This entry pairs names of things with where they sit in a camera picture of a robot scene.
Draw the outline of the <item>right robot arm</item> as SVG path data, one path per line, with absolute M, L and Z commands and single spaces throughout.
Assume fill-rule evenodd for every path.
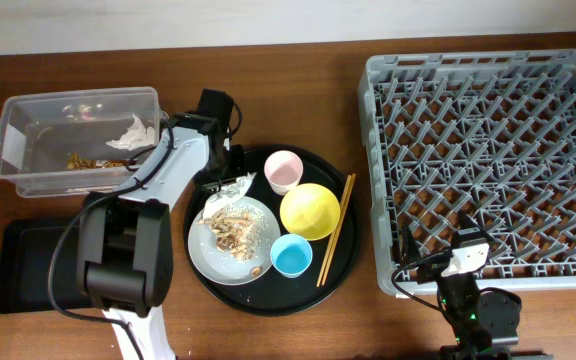
M 413 270 L 419 284 L 437 285 L 432 305 L 400 285 L 395 288 L 409 298 L 442 314 L 451 326 L 456 344 L 443 346 L 440 359 L 510 359 L 509 348 L 518 343 L 522 301 L 516 294 L 495 287 L 481 289 L 475 273 L 487 262 L 492 236 L 465 212 L 458 213 L 458 229 L 450 245 L 423 256 L 409 223 L 402 221 L 399 241 L 399 272 Z

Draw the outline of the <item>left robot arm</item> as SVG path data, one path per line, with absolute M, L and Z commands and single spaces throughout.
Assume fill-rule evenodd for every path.
M 85 200 L 76 283 L 112 325 L 125 359 L 175 356 L 162 307 L 174 269 L 170 213 L 188 185 L 221 187 L 234 165 L 230 120 L 239 112 L 230 95 L 203 90 L 195 111 L 163 121 L 159 143 L 126 182 Z

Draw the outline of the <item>gold snack wrapper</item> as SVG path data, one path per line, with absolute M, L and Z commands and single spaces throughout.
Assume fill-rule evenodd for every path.
M 133 164 L 130 160 L 95 160 L 84 159 L 78 153 L 72 153 L 66 164 L 67 170 L 87 170 L 99 168 L 126 167 Z

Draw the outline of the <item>blue cup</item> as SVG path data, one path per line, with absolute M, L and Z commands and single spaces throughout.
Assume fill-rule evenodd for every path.
M 273 267 L 284 277 L 297 278 L 310 266 L 313 250 L 310 242 L 296 234 L 279 237 L 271 246 Z

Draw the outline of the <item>yellow bowl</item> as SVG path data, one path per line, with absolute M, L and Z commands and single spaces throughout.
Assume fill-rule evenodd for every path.
M 280 219 L 291 234 L 308 241 L 330 235 L 339 222 L 341 209 L 335 194 L 328 188 L 305 183 L 290 190 L 280 204 Z

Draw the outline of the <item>white tissue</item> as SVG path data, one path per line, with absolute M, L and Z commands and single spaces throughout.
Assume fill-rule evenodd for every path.
M 145 126 L 142 120 L 133 114 L 133 123 L 117 140 L 107 141 L 106 144 L 114 149 L 133 151 L 153 145 L 155 142 L 155 129 Z
M 255 177 L 255 173 L 239 176 L 234 179 L 233 183 L 223 185 L 219 191 L 210 195 L 204 204 L 202 219 L 212 218 L 223 208 L 243 198 L 251 188 Z

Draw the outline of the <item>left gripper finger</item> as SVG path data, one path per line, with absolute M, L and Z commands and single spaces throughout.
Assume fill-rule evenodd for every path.
M 242 145 L 232 145 L 228 153 L 228 165 L 225 172 L 225 182 L 232 183 L 244 175 L 244 148 Z
M 228 174 L 227 168 L 202 170 L 195 175 L 195 183 L 202 191 L 216 193 L 228 182 Z

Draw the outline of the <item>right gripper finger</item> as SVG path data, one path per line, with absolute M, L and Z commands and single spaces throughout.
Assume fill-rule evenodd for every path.
M 458 225 L 459 229 L 456 233 L 457 245 L 493 244 L 494 239 L 489 233 L 462 210 L 458 212 Z
M 401 223 L 401 240 L 399 243 L 399 259 L 402 266 L 416 262 L 421 257 L 407 222 Z

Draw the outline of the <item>pink cup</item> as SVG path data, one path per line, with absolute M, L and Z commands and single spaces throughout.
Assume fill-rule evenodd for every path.
M 304 166 L 301 158 L 292 151 L 280 150 L 265 161 L 264 175 L 271 189 L 284 196 L 301 181 Z

